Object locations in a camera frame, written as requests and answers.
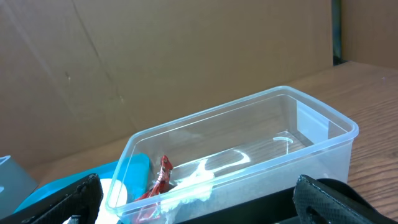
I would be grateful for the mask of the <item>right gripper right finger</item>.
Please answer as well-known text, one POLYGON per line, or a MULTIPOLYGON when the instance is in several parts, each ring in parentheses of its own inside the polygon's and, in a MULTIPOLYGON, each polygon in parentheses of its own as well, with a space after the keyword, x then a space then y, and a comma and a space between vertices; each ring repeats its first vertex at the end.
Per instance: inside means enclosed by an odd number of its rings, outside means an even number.
POLYGON ((301 223, 396 223, 307 175, 297 179, 293 201, 301 223))

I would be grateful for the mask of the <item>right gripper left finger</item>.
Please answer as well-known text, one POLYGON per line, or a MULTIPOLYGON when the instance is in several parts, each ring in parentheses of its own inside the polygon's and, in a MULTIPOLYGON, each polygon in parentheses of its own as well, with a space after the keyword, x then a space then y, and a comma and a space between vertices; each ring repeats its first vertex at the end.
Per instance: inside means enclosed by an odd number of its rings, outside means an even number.
POLYGON ((1 219, 1 224, 94 224, 103 199, 98 174, 89 174, 42 200, 1 219))

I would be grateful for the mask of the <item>large white plate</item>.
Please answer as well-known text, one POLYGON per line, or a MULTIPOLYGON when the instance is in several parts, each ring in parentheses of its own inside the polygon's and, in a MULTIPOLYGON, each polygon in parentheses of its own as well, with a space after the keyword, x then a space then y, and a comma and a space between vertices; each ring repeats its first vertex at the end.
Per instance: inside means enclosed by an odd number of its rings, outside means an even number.
POLYGON ((100 179, 104 198, 99 207, 99 214, 95 221, 95 224, 118 224, 121 223, 119 217, 115 215, 113 212, 110 212, 106 208, 106 199, 108 194, 109 196, 109 204, 112 207, 119 207, 125 205, 128 198, 127 188, 120 181, 116 180, 113 187, 111 186, 112 179, 100 179))

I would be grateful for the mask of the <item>red snack wrapper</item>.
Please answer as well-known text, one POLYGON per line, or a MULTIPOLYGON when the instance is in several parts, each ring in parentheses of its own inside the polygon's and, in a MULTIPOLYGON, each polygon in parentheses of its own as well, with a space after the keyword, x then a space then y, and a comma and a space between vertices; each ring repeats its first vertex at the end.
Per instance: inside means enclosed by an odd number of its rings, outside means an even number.
MULTIPOLYGON (((135 199, 135 202, 168 192, 170 190, 170 175, 172 169, 173 165, 169 161, 169 158, 163 155, 160 162, 159 175, 155 180, 155 184, 146 193, 135 199)), ((158 205, 159 203, 156 203, 155 205, 148 205, 141 208, 134 223, 145 223, 158 219, 160 217, 160 211, 157 208, 158 205)))

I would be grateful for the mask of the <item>white tissue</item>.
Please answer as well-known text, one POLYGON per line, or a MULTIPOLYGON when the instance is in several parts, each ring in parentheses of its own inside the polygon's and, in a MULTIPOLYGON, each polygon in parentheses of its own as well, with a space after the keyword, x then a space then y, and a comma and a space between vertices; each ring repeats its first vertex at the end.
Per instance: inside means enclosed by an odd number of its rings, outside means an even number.
POLYGON ((182 205, 186 205, 197 200, 205 202, 211 196, 212 185, 206 184, 204 186, 198 186, 202 182, 214 179, 214 172, 205 169, 207 159, 201 160, 196 170, 190 174, 187 178, 183 179, 176 187, 170 192, 182 190, 180 193, 176 193, 172 198, 163 200, 160 203, 160 213, 165 215, 165 223, 173 223, 175 217, 180 210, 182 205))

